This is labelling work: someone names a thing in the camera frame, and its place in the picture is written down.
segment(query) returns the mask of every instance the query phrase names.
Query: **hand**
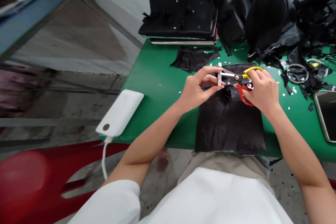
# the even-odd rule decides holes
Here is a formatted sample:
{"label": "hand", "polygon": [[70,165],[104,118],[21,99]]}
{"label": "hand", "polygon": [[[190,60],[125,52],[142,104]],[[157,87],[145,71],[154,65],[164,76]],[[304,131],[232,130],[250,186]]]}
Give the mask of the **hand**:
{"label": "hand", "polygon": [[[209,73],[220,71],[222,71],[222,68],[220,67],[204,66],[193,76],[187,77],[182,94],[174,104],[178,107],[181,113],[186,113],[200,106],[203,102],[208,100],[210,96],[224,88],[224,82],[222,82],[221,86],[218,86],[218,78],[209,75]],[[212,87],[203,91],[202,86],[205,84],[211,84]]]}
{"label": "hand", "polygon": [[242,89],[243,95],[267,117],[280,107],[278,84],[266,70],[251,70],[248,74],[253,82],[253,90]]}

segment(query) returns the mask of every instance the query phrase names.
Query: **scissor blade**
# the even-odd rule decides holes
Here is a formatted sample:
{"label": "scissor blade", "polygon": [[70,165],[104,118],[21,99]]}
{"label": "scissor blade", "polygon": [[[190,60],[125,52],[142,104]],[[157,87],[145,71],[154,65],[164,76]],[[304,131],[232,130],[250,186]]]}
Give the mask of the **scissor blade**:
{"label": "scissor blade", "polygon": [[223,76],[228,76],[228,77],[235,77],[236,75],[233,74],[233,73],[220,73],[220,75],[223,75]]}
{"label": "scissor blade", "polygon": [[235,73],[233,73],[233,72],[231,72],[231,71],[229,71],[229,70],[227,70],[227,69],[225,69],[225,68],[223,68],[223,72],[224,72],[224,73],[227,73],[227,74],[233,74],[233,75],[236,75]]}

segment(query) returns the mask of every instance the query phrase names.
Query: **red plastic chair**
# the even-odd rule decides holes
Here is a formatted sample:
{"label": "red plastic chair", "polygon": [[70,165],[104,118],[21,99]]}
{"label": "red plastic chair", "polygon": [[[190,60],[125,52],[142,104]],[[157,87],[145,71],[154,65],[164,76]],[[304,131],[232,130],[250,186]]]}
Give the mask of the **red plastic chair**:
{"label": "red plastic chair", "polygon": [[331,185],[331,187],[336,190],[336,180],[332,180],[331,178],[328,178],[329,183]]}
{"label": "red plastic chair", "polygon": [[[102,158],[101,141],[35,149],[18,153],[0,163],[0,223],[55,223],[78,211],[95,192],[73,198],[62,194],[85,180],[67,183],[84,166]],[[129,145],[110,143],[106,156]]]}

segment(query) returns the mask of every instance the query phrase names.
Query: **green table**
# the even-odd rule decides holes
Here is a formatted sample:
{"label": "green table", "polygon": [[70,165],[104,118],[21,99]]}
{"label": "green table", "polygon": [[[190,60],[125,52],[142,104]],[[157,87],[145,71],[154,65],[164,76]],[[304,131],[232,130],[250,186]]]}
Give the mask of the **green table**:
{"label": "green table", "polygon": [[[189,73],[179,68],[170,66],[175,60],[177,45],[154,45],[148,40],[145,42],[132,70],[128,76],[123,89],[130,89],[143,93],[143,98],[138,109],[128,123],[123,134],[114,138],[114,142],[131,144],[149,125],[162,115],[170,105],[181,95],[185,79]],[[232,46],[232,56],[228,57],[225,50],[219,52],[220,59],[216,58],[213,65],[221,62],[222,65],[247,63],[247,43],[237,43]],[[284,81],[279,75],[279,69],[264,66],[259,60],[257,65],[269,71],[272,77],[279,82],[280,105],[287,116],[308,142],[320,161],[336,162],[336,143],[332,144],[324,139],[316,108],[310,112],[308,106],[313,101],[311,95],[308,101],[303,97],[297,84],[289,83],[291,88],[295,87],[297,93],[289,95],[284,87]],[[335,84],[336,73],[328,75],[324,80],[329,84]],[[198,120],[198,108],[182,116],[173,132],[171,133],[166,147],[194,149],[196,140],[196,126]],[[265,130],[266,150],[264,156],[281,157],[281,151],[274,129],[270,122],[262,115]]]}

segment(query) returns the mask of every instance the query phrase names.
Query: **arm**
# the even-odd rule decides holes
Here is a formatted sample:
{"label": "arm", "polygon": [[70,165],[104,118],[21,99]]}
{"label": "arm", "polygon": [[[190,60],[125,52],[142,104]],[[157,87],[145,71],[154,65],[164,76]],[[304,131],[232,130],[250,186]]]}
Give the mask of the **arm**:
{"label": "arm", "polygon": [[[221,87],[217,86],[218,79],[208,74],[221,70],[215,66],[206,66],[195,75],[188,76],[178,101],[134,140],[102,186],[117,180],[133,180],[141,187],[150,163],[164,147],[181,116],[224,87],[224,83]],[[213,87],[203,91],[201,86],[204,84],[211,84]]]}
{"label": "arm", "polygon": [[310,223],[336,221],[336,194],[312,149],[290,122],[279,104],[276,81],[266,71],[250,71],[253,91],[244,96],[272,124],[281,152],[299,184]]}

